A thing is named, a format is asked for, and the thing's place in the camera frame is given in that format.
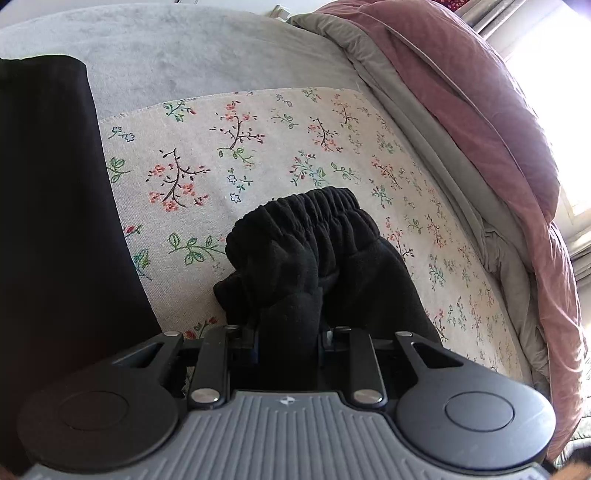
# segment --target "black cloth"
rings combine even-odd
[[[0,60],[0,464],[34,391],[160,332],[129,256],[83,63]]]
[[[349,189],[269,202],[238,220],[226,242],[236,272],[213,291],[228,323],[258,327],[262,363],[300,369],[314,357],[321,322],[440,344],[402,257]]]

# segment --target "gray bedsheet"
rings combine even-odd
[[[41,54],[87,65],[99,118],[167,100],[284,87],[350,88],[379,105],[336,44],[248,12],[105,5],[0,30],[0,57]]]
[[[67,54],[85,62],[100,118],[237,90],[327,86],[363,92],[394,118],[392,128],[407,151],[429,166],[485,269],[500,279],[503,292],[497,295],[505,297],[519,338],[515,344],[534,365],[538,388],[547,388],[547,351],[531,295],[535,286],[521,229],[509,210],[361,30],[322,14],[301,15],[293,23],[310,31],[194,5],[96,7],[0,30],[0,56]],[[530,382],[531,368],[517,350]]]

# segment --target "pink duvet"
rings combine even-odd
[[[558,202],[556,165],[535,114],[494,50],[434,2],[338,0],[318,12],[353,22],[376,42],[408,88],[520,219],[548,344],[557,422],[548,457],[554,459],[582,415],[586,344],[569,254],[551,222]],[[381,22],[426,53],[488,121]]]

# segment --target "pink flower print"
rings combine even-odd
[[[183,189],[183,195],[190,195],[192,197],[195,197],[195,189],[192,183],[186,183],[185,185],[181,185],[181,188]]]
[[[164,210],[166,210],[167,212],[173,212],[175,210],[178,210],[177,202],[173,200],[164,202]]]
[[[161,177],[162,176],[162,172],[166,170],[166,168],[164,168],[162,165],[160,164],[156,164],[154,166],[153,170],[150,170],[150,175],[154,176],[154,177]]]
[[[209,195],[203,195],[202,197],[197,197],[195,199],[195,205],[199,205],[200,207],[203,206],[203,202],[209,198]]]

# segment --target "sunlight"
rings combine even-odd
[[[552,144],[573,213],[584,212],[591,207],[591,23],[560,7],[506,64]]]

